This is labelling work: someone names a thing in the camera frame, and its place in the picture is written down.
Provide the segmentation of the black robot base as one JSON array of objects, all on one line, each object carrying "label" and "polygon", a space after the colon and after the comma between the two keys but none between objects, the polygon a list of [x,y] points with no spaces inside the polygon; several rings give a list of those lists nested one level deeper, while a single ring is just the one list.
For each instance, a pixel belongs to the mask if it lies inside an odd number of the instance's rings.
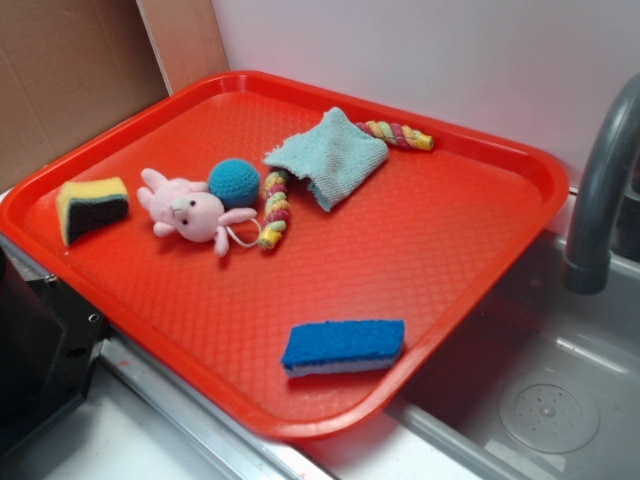
[{"label": "black robot base", "polygon": [[1,253],[1,457],[81,405],[107,327],[62,280],[26,280]]}]

